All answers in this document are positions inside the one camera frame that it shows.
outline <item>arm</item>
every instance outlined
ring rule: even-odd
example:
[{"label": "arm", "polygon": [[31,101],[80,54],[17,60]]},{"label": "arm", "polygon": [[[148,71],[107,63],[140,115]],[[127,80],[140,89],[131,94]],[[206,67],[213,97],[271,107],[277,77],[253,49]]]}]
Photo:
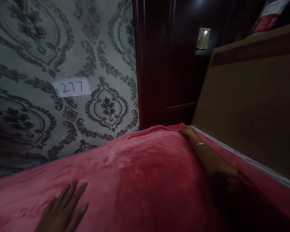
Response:
[{"label": "arm", "polygon": [[[198,143],[203,143],[203,140],[200,139],[196,130],[193,127],[186,126],[179,131],[188,137],[192,146],[195,146]],[[229,173],[235,177],[238,176],[238,170],[236,170],[236,168],[234,168],[220,154],[215,152],[210,146],[197,146],[195,152],[197,153],[203,166],[205,167],[205,170],[209,175],[212,175],[215,172],[224,172]]]},{"label": "arm", "polygon": [[[191,126],[180,132],[193,146],[203,142]],[[197,146],[195,152],[210,175],[211,195],[226,231],[290,231],[290,219],[220,154],[208,145]]]}]

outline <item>paper label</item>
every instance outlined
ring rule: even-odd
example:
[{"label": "paper label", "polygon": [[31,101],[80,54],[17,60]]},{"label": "paper label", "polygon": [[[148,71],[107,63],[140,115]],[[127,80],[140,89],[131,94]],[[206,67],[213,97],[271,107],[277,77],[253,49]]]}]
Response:
[{"label": "paper label", "polygon": [[52,81],[52,85],[59,98],[91,94],[85,77],[56,79]]}]

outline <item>person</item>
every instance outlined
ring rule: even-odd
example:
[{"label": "person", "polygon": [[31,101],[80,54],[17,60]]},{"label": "person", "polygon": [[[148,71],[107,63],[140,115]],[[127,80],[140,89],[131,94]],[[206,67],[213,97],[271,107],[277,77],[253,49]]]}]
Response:
[{"label": "person", "polygon": [[[290,219],[272,205],[243,173],[204,143],[193,127],[186,126],[179,132],[188,138],[210,177],[212,198],[222,217],[222,231],[290,232]],[[75,231],[88,208],[87,204],[84,205],[71,218],[87,184],[74,194],[76,186],[77,181],[67,185],[58,198],[51,200],[35,232]]]}]

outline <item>number 277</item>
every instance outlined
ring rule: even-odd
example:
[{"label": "number 277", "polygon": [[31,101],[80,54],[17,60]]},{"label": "number 277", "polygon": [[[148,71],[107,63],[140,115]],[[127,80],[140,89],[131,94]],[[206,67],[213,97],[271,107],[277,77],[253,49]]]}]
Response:
[{"label": "number 277", "polygon": [[[74,83],[80,83],[81,84],[81,92],[83,92],[82,82],[80,81],[80,82],[74,82]],[[60,84],[64,85],[63,92],[69,92],[70,91],[70,90],[65,90],[66,89],[66,85],[65,84],[63,84],[63,83],[60,83]],[[68,82],[67,84],[71,84],[72,88],[73,88],[73,92],[75,92],[73,82]]]}]

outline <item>hand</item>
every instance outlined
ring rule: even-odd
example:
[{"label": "hand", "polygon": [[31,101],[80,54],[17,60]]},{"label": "hand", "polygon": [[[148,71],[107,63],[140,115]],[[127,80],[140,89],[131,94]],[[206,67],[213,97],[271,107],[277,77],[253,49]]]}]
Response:
[{"label": "hand", "polygon": [[179,129],[178,131],[188,137],[192,146],[203,142],[203,140],[198,136],[196,130],[191,126],[186,126],[185,128]]},{"label": "hand", "polygon": [[76,230],[88,204],[81,207],[71,219],[71,214],[80,199],[87,183],[82,185],[73,195],[78,181],[67,185],[58,198],[54,197],[47,205],[35,232],[73,232]]}]

